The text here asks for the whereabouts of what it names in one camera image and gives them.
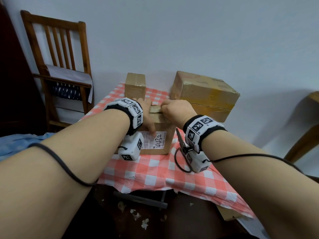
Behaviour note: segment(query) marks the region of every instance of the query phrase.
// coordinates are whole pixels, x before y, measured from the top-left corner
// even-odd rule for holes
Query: person's right hand
[[[180,129],[183,129],[189,119],[197,115],[192,105],[186,100],[164,100],[161,104],[161,112]]]

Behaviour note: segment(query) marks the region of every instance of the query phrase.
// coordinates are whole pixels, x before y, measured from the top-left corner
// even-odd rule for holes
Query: chair backrest
[[[39,73],[41,75],[49,75],[48,70],[46,68],[46,65],[44,63],[41,50],[38,44],[38,40],[34,31],[33,24],[41,24],[45,30],[52,62],[54,66],[58,66],[53,45],[51,42],[51,35],[50,35],[50,28],[52,30],[53,39],[56,47],[56,53],[58,56],[59,65],[62,68],[67,69],[73,69],[75,70],[75,63],[74,63],[74,55],[72,50],[72,43],[71,43],[71,37],[70,37],[70,31],[75,31],[79,33],[80,36],[80,43],[81,43],[81,51],[82,51],[82,59],[83,59],[83,67],[84,67],[84,73],[89,74],[91,77],[91,66],[90,66],[90,58],[89,58],[89,51],[87,47],[87,39],[86,39],[86,25],[85,22],[70,22],[50,17],[43,17],[38,15],[33,15],[28,11],[21,10],[21,17],[23,20],[23,24],[26,28],[26,33],[28,35],[28,39],[31,45],[32,53],[35,59],[35,63],[38,67]],[[61,45],[65,60],[65,67],[63,64],[62,54],[61,54],[61,48],[58,40],[58,34],[57,29],[59,30],[60,39],[61,39]],[[69,48],[69,54],[70,54],[70,60],[71,60],[71,67],[69,64],[69,58],[68,58],[68,52],[66,48],[66,42],[64,38],[64,33],[66,34],[66,40],[67,45]]]

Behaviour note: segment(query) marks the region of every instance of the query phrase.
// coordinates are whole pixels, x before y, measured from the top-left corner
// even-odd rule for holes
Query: dark patterned fabric
[[[51,89],[52,95],[54,96],[70,100],[82,100],[79,86],[51,81],[49,82],[49,87]]]

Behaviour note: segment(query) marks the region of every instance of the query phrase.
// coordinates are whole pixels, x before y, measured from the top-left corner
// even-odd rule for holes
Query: wristband
[[[125,112],[130,118],[130,128],[126,135],[132,136],[143,123],[143,109],[141,105],[129,98],[114,100],[106,105],[104,110],[117,109]]]
[[[205,137],[217,130],[224,130],[224,125],[215,121],[213,118],[203,115],[191,118],[192,122],[186,122],[188,126],[185,132],[185,142],[198,154],[202,151],[202,141]]]

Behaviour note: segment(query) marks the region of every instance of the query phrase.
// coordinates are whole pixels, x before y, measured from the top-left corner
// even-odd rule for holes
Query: folding chair
[[[56,58],[55,58],[55,54],[54,54],[53,45],[51,42],[51,35],[50,35],[50,28],[51,28],[59,65],[61,68],[64,68],[64,63],[62,59],[62,54],[61,54],[61,49],[60,49],[58,34],[57,34],[57,30],[58,30],[60,34],[60,40],[61,40],[61,45],[62,45],[62,50],[64,55],[65,68],[67,69],[72,68],[72,70],[76,70],[76,69],[75,69],[75,63],[74,63],[70,31],[78,32],[80,37],[80,43],[81,43],[84,73],[89,74],[92,78],[89,51],[88,51],[87,39],[86,39],[86,24],[84,22],[75,23],[75,22],[50,18],[50,17],[33,15],[30,12],[25,10],[21,10],[21,17],[23,20],[24,27],[26,29],[29,42],[30,42],[35,63],[40,73],[40,74],[33,74],[33,76],[41,80],[42,89],[45,95],[45,107],[46,107],[48,130],[53,131],[52,126],[68,127],[71,124],[59,121],[52,96],[55,95],[55,96],[59,96],[61,98],[66,98],[66,99],[82,100],[84,114],[86,114],[90,111],[90,109],[93,107],[93,104],[94,104],[93,98],[91,103],[88,102],[88,94],[92,86],[90,84],[75,82],[71,80],[64,80],[64,79],[50,76],[48,68],[46,67],[42,57],[42,53],[38,44],[38,40],[34,31],[33,24],[41,24],[43,26],[45,30],[53,65],[58,66]],[[70,68],[69,57],[68,57],[68,52],[66,48],[66,42],[64,38],[65,35],[67,39],[67,45],[69,48],[71,68]],[[60,92],[55,92],[57,91],[56,89],[57,86],[60,86],[60,87],[65,86],[70,88],[71,90],[74,90],[75,92],[78,91],[78,94],[80,93],[80,96],[70,97],[70,96],[66,96],[65,94],[61,94]]]

